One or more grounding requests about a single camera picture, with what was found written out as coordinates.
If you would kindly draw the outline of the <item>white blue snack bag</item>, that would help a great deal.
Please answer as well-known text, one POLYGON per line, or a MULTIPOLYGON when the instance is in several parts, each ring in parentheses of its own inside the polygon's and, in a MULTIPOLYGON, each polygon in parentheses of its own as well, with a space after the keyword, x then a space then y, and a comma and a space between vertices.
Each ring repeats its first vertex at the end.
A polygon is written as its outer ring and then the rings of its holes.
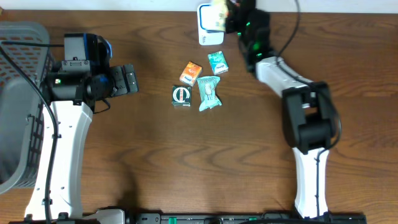
POLYGON ((225 32, 227 17, 227 0, 211 0, 209 14, 206 16, 206 30, 225 32))

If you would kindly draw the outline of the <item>small teal box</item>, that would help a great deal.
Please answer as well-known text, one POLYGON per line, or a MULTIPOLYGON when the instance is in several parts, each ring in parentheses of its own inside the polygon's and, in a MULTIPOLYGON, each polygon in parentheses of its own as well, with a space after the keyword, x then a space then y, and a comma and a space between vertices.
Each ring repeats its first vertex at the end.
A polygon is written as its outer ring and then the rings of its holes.
POLYGON ((208 54, 208 60, 214 75, 219 75, 229 70, 228 64, 222 51, 208 54))

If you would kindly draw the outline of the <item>black round-logo packet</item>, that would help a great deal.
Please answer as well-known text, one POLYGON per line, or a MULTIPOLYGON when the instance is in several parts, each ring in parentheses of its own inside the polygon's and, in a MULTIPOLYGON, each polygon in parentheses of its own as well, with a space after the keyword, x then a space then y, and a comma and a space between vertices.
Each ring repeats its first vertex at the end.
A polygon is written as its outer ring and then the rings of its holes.
POLYGON ((174 85, 172 87, 172 104, 174 106, 191 106, 191 86, 174 85))

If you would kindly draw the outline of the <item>small orange box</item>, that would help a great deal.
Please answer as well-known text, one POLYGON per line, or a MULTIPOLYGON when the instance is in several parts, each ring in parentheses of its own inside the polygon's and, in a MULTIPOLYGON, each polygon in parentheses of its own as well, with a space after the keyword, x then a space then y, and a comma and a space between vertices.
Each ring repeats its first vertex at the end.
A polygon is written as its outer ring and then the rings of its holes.
POLYGON ((180 75, 179 80, 186 85, 194 86, 202 71, 202 66, 189 61, 180 75))

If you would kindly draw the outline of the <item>teal candy pouch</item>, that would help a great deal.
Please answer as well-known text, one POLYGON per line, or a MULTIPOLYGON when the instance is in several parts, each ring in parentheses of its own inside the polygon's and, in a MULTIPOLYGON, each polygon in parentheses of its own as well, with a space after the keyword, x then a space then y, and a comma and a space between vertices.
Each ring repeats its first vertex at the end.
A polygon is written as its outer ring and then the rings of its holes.
POLYGON ((197 80, 201 98, 199 111, 222 105, 222 102, 216 95, 216 86, 219 81, 220 77, 217 76, 205 76, 197 80))

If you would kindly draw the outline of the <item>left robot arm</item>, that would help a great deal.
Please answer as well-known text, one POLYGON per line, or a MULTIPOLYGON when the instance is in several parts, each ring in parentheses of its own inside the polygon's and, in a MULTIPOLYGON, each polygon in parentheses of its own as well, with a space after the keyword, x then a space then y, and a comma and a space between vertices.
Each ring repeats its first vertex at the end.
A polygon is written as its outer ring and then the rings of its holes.
POLYGON ((44 138, 28 222, 82 219, 83 151, 95 104, 139 90, 133 65, 110 66, 112 47, 102 36, 67 34, 63 47, 64 60, 41 84, 44 138))

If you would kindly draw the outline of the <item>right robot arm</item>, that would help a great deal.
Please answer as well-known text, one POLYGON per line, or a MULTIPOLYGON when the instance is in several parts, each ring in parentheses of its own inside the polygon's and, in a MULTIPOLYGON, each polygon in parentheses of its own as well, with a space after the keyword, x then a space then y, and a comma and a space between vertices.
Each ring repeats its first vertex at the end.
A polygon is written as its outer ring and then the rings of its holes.
POLYGON ((282 100, 282 130, 292 148, 297 172, 295 210, 301 219, 326 221, 326 163, 341 137, 341 120, 325 82, 313 82, 295 72, 281 50, 270 42, 271 15, 255 0, 225 1, 226 33, 237 33, 246 68, 282 100))

